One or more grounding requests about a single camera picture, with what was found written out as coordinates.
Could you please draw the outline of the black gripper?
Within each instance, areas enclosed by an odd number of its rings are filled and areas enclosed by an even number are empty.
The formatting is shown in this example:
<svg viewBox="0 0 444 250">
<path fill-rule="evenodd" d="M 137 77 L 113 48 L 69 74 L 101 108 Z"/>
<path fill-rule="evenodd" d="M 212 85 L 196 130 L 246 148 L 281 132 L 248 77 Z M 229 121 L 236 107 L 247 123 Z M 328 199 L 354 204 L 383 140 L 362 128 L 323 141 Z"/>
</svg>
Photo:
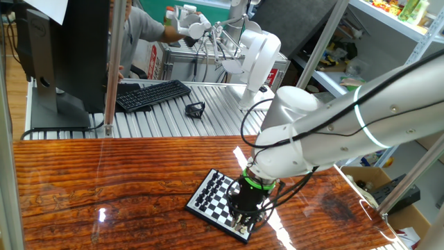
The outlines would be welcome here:
<svg viewBox="0 0 444 250">
<path fill-rule="evenodd" d="M 248 222 L 248 232 L 257 232 L 263 227 L 262 203 L 269 198 L 275 182 L 254 182 L 252 179 L 236 179 L 228 188 L 228 207 L 232 216 L 231 227 L 240 232 L 242 222 Z"/>
</svg>

